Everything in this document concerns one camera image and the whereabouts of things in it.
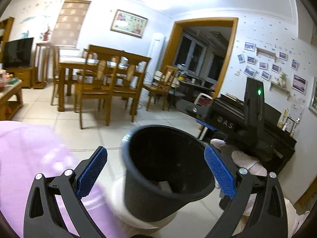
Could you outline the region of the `cream sleeve right forearm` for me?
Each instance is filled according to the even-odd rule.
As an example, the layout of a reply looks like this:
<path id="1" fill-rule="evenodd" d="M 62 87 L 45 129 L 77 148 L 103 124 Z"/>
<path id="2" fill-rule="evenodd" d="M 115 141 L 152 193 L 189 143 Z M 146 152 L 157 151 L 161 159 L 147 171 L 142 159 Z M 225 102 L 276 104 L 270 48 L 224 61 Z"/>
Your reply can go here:
<path id="1" fill-rule="evenodd" d="M 251 211 L 255 203 L 255 199 L 256 199 L 256 194 L 250 195 L 245 211 L 243 212 L 243 216 L 240 220 L 241 222 L 240 231 L 242 231 L 247 224 L 247 221 L 250 217 Z M 307 211 L 306 213 L 299 215 L 296 209 L 294 208 L 294 206 L 292 205 L 292 203 L 290 202 L 290 200 L 288 200 L 287 198 L 284 198 L 284 201 L 285 201 L 286 213 L 287 213 L 288 237 L 292 237 L 299 230 L 303 222 L 306 220 L 310 211 Z"/>

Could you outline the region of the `white-gloved right hand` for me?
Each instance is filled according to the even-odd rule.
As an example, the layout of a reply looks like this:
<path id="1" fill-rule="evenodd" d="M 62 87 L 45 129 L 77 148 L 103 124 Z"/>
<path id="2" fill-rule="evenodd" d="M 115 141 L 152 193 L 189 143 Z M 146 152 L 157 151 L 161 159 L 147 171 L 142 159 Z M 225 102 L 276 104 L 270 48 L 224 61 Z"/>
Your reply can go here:
<path id="1" fill-rule="evenodd" d="M 225 141 L 220 139 L 212 139 L 210 145 L 219 149 L 225 156 L 230 156 L 239 168 L 247 169 L 252 175 L 267 176 L 267 170 L 257 158 L 245 154 L 235 146 L 228 145 Z"/>

